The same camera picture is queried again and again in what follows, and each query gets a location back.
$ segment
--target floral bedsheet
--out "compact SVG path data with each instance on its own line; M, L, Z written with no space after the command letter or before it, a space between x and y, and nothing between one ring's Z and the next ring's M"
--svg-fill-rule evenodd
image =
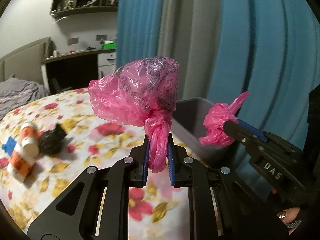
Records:
M141 145L145 136L143 127L118 125L96 117L87 89L42 98L9 112L0 123L0 144L5 144L9 136L18 141L20 126L27 121L34 122L39 133L53 129L59 122L68 135L56 157L37 157L24 183L8 174L9 156L0 148L0 198L25 233L86 167L112 166ZM175 144L186 147L173 138ZM130 240L189 239L188 190L171 187L168 169L149 171L146 187L130 188L128 234Z

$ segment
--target trash bin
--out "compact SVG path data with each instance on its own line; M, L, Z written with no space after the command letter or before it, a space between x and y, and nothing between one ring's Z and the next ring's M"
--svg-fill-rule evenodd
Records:
M171 131L196 153L207 165L219 168L219 161L228 146L203 146L199 138L206 136L207 129L202 125L205 116L214 103L204 98L191 98L177 101L172 113Z

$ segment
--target wall outlet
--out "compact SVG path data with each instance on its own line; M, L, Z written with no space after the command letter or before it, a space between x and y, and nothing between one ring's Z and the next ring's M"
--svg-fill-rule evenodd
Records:
M102 34L102 35L97 35L96 36L96 40L97 41L101 41L101 39L103 39L104 41L107 40L107 35L106 34Z
M77 44L79 42L79 38L71 38L68 39L68 45Z

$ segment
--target blue object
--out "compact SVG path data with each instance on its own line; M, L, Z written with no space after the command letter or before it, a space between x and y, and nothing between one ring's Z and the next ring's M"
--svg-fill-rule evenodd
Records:
M117 68L157 56L163 0L119 0Z
M168 169L169 169L169 178L171 182L171 186L174 185L175 182L175 168L173 165L173 159L172 159L172 149L171 146L168 144Z
M306 0L221 0L220 45L208 99L250 96L238 118L303 149L308 95L320 83L320 25ZM272 189L241 145L232 168L260 197Z
M263 132L260 130L254 128L252 125L249 125L248 123L238 119L238 124L242 126L243 128L246 128L247 130L251 131L254 135L258 137L258 139L262 142L266 142L267 138L264 136Z
M3 144L1 148L11 157L14 147L16 146L17 142L9 136L7 143Z
M146 149L146 154L144 156L144 162L143 162L143 169L142 169L142 172L143 172L143 176L142 176L142 182L144 185L146 185L147 183L147 179L148 179L148 157L149 157L149 149L150 149L150 141L148 141L148 144L147 144L147 149Z

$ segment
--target beige upholstered headboard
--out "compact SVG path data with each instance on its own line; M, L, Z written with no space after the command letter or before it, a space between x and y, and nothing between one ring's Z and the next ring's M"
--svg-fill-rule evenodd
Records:
M43 84L41 62L49 57L50 42L51 38L46 37L0 58L0 82L14 74L16 78Z

